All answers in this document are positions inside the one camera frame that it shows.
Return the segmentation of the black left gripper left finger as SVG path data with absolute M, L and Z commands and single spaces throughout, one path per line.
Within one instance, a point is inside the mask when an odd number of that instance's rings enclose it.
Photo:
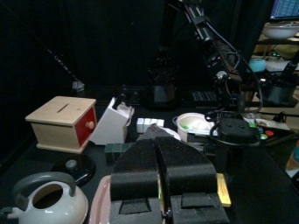
M 110 224 L 160 224 L 155 141 L 139 140 L 111 175 Z

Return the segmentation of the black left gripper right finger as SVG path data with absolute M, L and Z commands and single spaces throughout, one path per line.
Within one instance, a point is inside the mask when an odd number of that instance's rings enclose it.
M 155 139 L 164 208 L 170 224 L 230 224 L 218 195 L 212 162 L 174 137 Z

